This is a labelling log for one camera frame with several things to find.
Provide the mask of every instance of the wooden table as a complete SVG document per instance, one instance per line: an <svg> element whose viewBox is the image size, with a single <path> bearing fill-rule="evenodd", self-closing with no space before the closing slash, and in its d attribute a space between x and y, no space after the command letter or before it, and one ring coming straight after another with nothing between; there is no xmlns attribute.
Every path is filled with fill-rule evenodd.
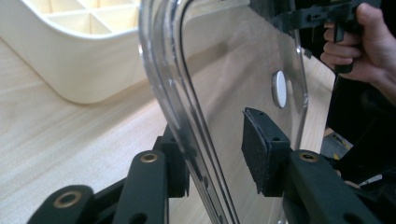
<svg viewBox="0 0 396 224"><path fill-rule="evenodd" d="M319 151L333 74L304 57L309 107L302 148ZM147 81L94 105L60 97L0 39L0 223L25 223L55 190L96 192L127 175L166 121ZM209 223L197 190L170 200L171 223Z"/></svg>

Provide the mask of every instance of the transparent acrylic sheet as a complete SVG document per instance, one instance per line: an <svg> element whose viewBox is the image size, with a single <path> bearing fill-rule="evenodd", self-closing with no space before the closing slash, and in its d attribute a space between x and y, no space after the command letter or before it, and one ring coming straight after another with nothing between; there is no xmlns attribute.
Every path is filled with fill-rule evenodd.
<svg viewBox="0 0 396 224"><path fill-rule="evenodd" d="M298 148L307 107L297 33L279 13L290 1L142 1L139 33L148 79L212 222L277 223L281 201L257 194L241 146L246 107L259 109ZM275 105L273 74L287 80Z"/></svg>

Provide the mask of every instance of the white compartment tray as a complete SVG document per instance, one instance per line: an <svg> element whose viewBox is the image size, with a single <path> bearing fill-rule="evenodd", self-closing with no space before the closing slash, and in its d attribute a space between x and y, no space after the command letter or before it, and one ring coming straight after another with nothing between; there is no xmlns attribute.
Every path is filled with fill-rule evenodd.
<svg viewBox="0 0 396 224"><path fill-rule="evenodd" d="M146 78L136 0L3 0L0 36L65 99L102 101Z"/></svg>

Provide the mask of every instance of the clear plastic panel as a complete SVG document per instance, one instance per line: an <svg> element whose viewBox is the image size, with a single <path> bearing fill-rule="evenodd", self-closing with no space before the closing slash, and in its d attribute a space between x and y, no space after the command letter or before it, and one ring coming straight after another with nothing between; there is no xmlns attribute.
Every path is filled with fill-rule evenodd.
<svg viewBox="0 0 396 224"><path fill-rule="evenodd" d="M243 113L259 109L300 145L307 108L297 33L276 0L145 0L139 33L145 67L206 210L217 223L277 223L281 201L257 194L241 146ZM287 102L273 97L282 71Z"/></svg>

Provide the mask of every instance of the hand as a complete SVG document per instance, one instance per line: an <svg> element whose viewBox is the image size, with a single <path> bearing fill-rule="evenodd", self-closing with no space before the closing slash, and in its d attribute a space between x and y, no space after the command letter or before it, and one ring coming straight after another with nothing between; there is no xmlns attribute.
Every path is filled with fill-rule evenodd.
<svg viewBox="0 0 396 224"><path fill-rule="evenodd" d="M330 68L335 64L350 64L349 74L340 74L348 79L370 83L396 105L396 39L384 23L382 11L368 4L361 4L356 11L362 35L345 33L344 40L332 42L333 25L324 34L328 41L320 59Z"/></svg>

